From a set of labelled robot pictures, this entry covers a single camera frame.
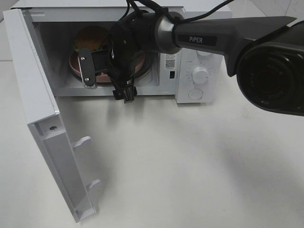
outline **microwave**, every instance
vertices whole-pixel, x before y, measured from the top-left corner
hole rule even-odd
[[[160,4],[188,18],[221,2],[162,0]],[[73,39],[89,26],[109,30],[125,10],[124,0],[20,0],[4,12],[28,128],[76,222],[96,213],[91,191],[101,180],[84,179],[75,150],[91,138],[70,141],[55,97],[113,96],[111,83],[84,88],[71,66]],[[231,17],[224,7],[207,19]],[[142,74],[135,80],[137,94],[173,95],[177,103],[211,102],[221,63],[220,55],[185,48],[173,55],[153,54],[145,58]]]

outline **screw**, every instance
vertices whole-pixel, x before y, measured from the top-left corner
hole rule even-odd
[[[51,132],[54,132],[54,131],[57,130],[57,127],[56,127],[56,126],[52,126],[52,127],[49,128],[49,130],[50,130]]]

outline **microwave door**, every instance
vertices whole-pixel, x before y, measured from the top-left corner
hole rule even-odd
[[[100,183],[95,180],[85,185],[74,154],[90,137],[70,142],[46,77],[46,60],[43,49],[37,48],[29,12],[8,10],[4,18],[28,128],[75,221],[79,222],[96,212],[89,191]]]

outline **white table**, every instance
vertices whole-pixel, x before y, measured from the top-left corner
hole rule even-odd
[[[248,1],[231,7],[261,15]],[[224,65],[211,104],[57,99],[72,140],[92,136],[77,156],[103,180],[99,213],[78,224],[27,129],[12,62],[0,69],[0,227],[303,227],[304,118],[254,107]]]

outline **camera lens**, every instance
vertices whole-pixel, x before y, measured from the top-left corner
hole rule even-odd
[[[238,84],[245,97],[268,110],[295,105],[299,77],[288,58],[276,53],[245,55],[237,70]]]

